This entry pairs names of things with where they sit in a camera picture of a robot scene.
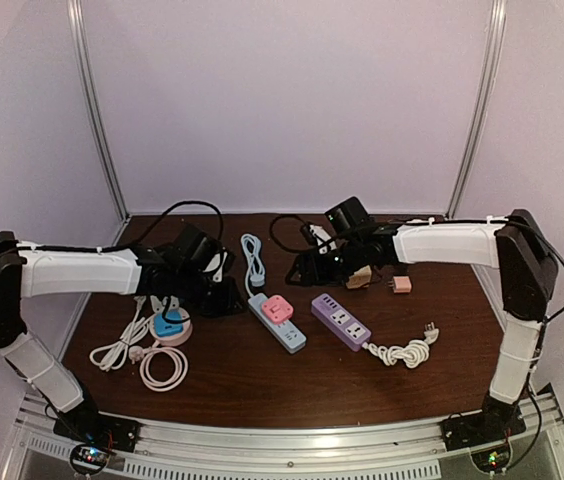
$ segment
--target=electrical socket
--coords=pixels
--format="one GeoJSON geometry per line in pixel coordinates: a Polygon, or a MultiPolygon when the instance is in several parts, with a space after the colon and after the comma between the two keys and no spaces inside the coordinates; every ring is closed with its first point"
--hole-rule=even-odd
{"type": "Polygon", "coordinates": [[[354,352],[371,338],[371,331],[327,293],[313,299],[311,313],[354,352]]]}
{"type": "Polygon", "coordinates": [[[268,300],[263,293],[258,293],[249,298],[249,310],[251,310],[262,324],[271,332],[275,339],[286,348],[287,352],[293,354],[306,345],[306,336],[296,327],[291,320],[280,324],[273,323],[262,311],[262,305],[268,300]]]}

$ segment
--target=dark brown wooden tabletop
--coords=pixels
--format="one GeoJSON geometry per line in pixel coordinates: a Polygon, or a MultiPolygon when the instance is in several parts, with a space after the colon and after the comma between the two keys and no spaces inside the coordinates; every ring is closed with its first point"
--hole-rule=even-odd
{"type": "MultiPolygon", "coordinates": [[[[250,313],[207,319],[193,312],[193,334],[181,347],[190,369],[184,382],[167,393],[148,390],[138,366],[101,372],[89,352],[114,342],[133,317],[132,297],[92,296],[64,357],[64,364],[88,387],[102,411],[139,418],[222,427],[329,427],[372,425],[447,415],[480,407],[495,370],[502,331],[473,271],[466,265],[418,264],[409,268],[413,291],[394,295],[387,282],[366,290],[343,287],[290,287],[284,276],[293,255],[270,239],[272,214],[226,215],[223,243],[236,254],[230,275],[243,292],[245,262],[240,236],[253,233],[263,242],[266,291],[281,294],[295,307],[293,322],[307,337],[304,349],[290,355],[250,313]],[[354,353],[310,313],[323,292],[358,317],[383,345],[406,345],[422,338],[435,322],[440,338],[430,359],[414,370],[386,367],[368,352],[354,353]]],[[[122,241],[141,233],[155,217],[134,217],[122,241]]],[[[322,216],[306,216],[324,224],[322,216]]],[[[170,216],[145,240],[173,240],[183,222],[170,216]]],[[[213,216],[187,221],[215,234],[213,216]]],[[[276,229],[290,245],[303,246],[298,224],[276,229]]],[[[142,345],[150,345],[148,336],[142,345]]],[[[166,356],[153,360],[156,378],[172,372],[166,356]]]]}

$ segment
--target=white panel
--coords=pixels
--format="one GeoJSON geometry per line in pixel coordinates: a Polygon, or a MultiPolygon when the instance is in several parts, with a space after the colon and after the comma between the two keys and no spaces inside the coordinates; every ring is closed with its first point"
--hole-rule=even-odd
{"type": "Polygon", "coordinates": [[[84,15],[127,206],[442,212],[488,0],[101,0],[84,15]]]}
{"type": "MultiPolygon", "coordinates": [[[[502,63],[458,216],[515,207],[528,208],[564,255],[564,0],[508,4],[502,63]]],[[[564,276],[553,310],[563,302],[564,276]]],[[[535,384],[546,381],[564,410],[564,316],[549,329],[535,384]]]]}
{"type": "MultiPolygon", "coordinates": [[[[40,243],[105,243],[117,220],[103,181],[64,0],[0,0],[0,230],[40,243]]],[[[26,302],[57,352],[76,296],[26,302]]],[[[0,453],[22,389],[0,360],[0,453]]]]}

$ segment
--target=white power cord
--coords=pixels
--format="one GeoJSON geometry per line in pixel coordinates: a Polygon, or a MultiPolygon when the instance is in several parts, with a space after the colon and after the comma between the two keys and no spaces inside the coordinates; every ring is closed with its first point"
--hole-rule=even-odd
{"type": "Polygon", "coordinates": [[[440,336],[440,330],[434,323],[424,327],[424,340],[411,340],[406,347],[385,347],[374,343],[363,343],[362,348],[371,355],[378,357],[387,367],[402,360],[408,368],[415,368],[429,359],[429,346],[434,344],[440,336]]]}
{"type": "Polygon", "coordinates": [[[266,278],[266,269],[260,258],[262,250],[262,242],[255,235],[245,233],[240,239],[242,243],[242,252],[246,258],[246,275],[244,276],[244,288],[249,294],[249,298],[253,296],[250,286],[263,287],[266,278]]]}
{"type": "Polygon", "coordinates": [[[184,353],[174,347],[160,346],[160,342],[157,340],[149,348],[142,348],[137,345],[132,347],[129,351],[129,358],[131,359],[131,363],[142,360],[142,363],[140,363],[140,377],[142,378],[144,385],[154,392],[168,392],[169,390],[174,389],[180,385],[182,381],[184,381],[184,378],[189,371],[189,362],[187,361],[184,353]],[[156,380],[151,375],[151,360],[158,353],[164,353],[173,360],[175,368],[173,375],[171,375],[168,380],[156,380]]]}
{"type": "Polygon", "coordinates": [[[146,297],[135,297],[137,302],[135,316],[131,323],[126,326],[117,342],[96,348],[90,353],[89,359],[93,365],[105,372],[122,368],[124,362],[126,362],[129,347],[138,343],[149,332],[149,319],[139,318],[145,300],[146,297]],[[106,353],[101,360],[97,360],[95,357],[101,352],[106,353]]]}

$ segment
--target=pink plug adapter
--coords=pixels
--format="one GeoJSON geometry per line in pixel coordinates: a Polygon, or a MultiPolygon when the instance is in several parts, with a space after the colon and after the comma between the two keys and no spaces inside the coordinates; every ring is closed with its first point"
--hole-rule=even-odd
{"type": "Polygon", "coordinates": [[[273,295],[264,302],[262,311],[276,325],[286,322],[293,316],[293,306],[280,295],[273,295]]]}

